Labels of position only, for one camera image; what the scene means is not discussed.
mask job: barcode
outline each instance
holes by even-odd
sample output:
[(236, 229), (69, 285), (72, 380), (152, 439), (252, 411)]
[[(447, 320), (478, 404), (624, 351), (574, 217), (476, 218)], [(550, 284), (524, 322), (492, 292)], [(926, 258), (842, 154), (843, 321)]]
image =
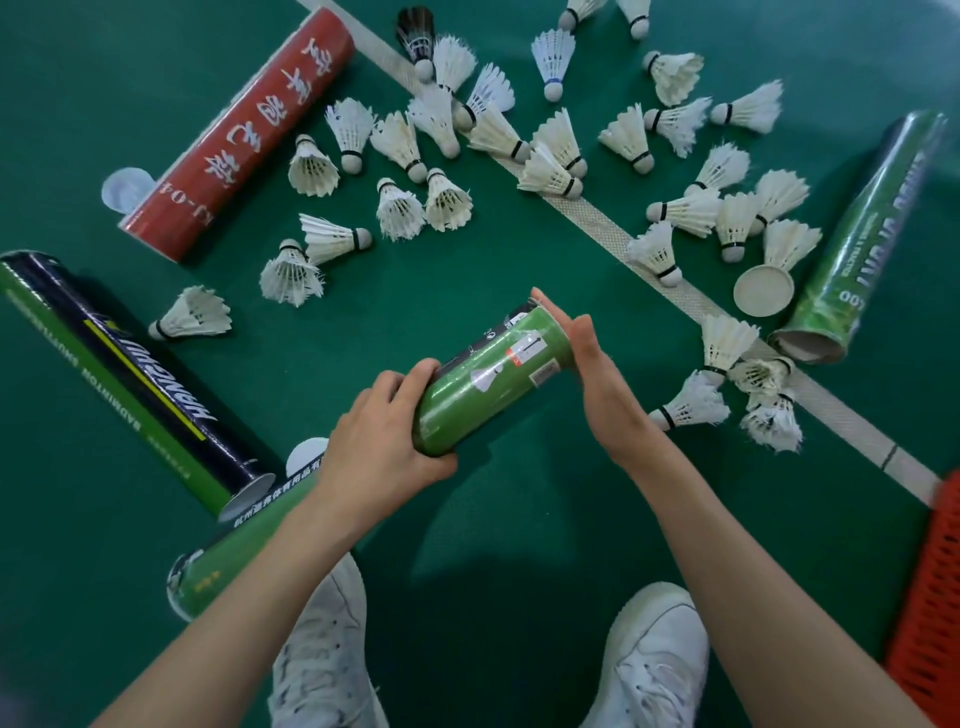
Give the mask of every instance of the barcode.
[(560, 370), (560, 364), (557, 363), (556, 359), (550, 359), (546, 364), (537, 369), (530, 375), (530, 381), (534, 383), (535, 387), (540, 387), (543, 383), (556, 374)]

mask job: white shoe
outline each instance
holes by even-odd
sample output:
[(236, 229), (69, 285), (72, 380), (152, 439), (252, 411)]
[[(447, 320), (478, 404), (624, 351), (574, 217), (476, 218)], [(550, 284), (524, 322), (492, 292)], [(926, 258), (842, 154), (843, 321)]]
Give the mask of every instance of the white shoe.
[(641, 589), (607, 637), (600, 690), (581, 728), (691, 728), (710, 646), (686, 589)]
[(347, 554), (310, 597), (274, 662), (274, 728), (389, 728), (364, 660), (367, 593)]

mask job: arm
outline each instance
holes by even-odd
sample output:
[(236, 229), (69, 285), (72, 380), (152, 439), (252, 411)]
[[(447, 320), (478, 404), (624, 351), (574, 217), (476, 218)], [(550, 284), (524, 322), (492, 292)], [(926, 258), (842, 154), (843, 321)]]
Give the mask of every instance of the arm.
[(920, 709), (731, 515), (651, 423), (589, 316), (541, 300), (573, 347), (590, 429), (646, 497), (710, 643), (757, 726), (932, 728)]
[(438, 362), (381, 374), (340, 418), (317, 484), (250, 565), (94, 721), (95, 728), (238, 725), (314, 590), (375, 524), (456, 471), (414, 451)]

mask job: white court line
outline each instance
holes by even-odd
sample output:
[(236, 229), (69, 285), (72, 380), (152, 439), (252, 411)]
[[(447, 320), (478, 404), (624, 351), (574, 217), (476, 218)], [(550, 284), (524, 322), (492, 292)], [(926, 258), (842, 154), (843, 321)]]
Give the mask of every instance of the white court line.
[[(401, 56), (392, 45), (388, 45), (379, 36), (360, 23), (349, 12), (332, 0), (298, 0), (309, 11), (320, 6), (330, 8), (344, 21), (353, 35), (357, 50), (372, 61), (384, 73), (403, 86), (411, 94), (420, 89), (420, 82), (414, 75), (413, 64)], [(491, 158), (514, 177), (519, 177), (522, 167), (512, 161)], [(656, 278), (645, 269), (636, 268), (627, 263), (627, 243), (631, 236), (603, 214), (587, 200), (566, 200), (544, 197), (549, 205), (557, 209), (567, 220), (599, 243), (608, 253), (627, 265), (655, 291), (677, 306), (699, 326), (710, 313), (724, 313), (716, 303), (700, 290), (684, 280), (676, 288), (664, 288)], [(759, 341), (749, 354), (760, 358), (777, 355), (770, 346)], [(858, 415), (846, 404), (837, 399), (824, 387), (804, 372), (798, 371), (791, 379), (791, 388), (796, 392), (797, 404), (829, 427), (852, 448), (870, 462), (890, 475), (907, 491), (929, 506), (936, 493), (940, 478), (917, 458), (897, 445), (867, 420)]]

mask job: person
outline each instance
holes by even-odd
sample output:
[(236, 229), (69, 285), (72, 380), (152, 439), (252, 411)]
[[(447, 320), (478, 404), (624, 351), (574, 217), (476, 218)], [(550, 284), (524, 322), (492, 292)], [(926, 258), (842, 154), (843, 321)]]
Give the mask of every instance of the person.
[[(571, 319), (538, 289), (532, 295), (569, 337), (589, 427), (653, 509), (689, 589), (651, 585), (623, 608), (582, 728), (692, 726), (711, 646), (754, 725), (931, 726), (651, 423), (590, 317)], [(386, 728), (364, 662), (363, 581), (348, 552), (457, 469), (456, 454), (429, 458), (411, 441), (437, 366), (425, 359), (407, 376), (384, 372), (359, 394), (310, 493), (94, 726), (237, 725), (273, 663), (276, 728)]]

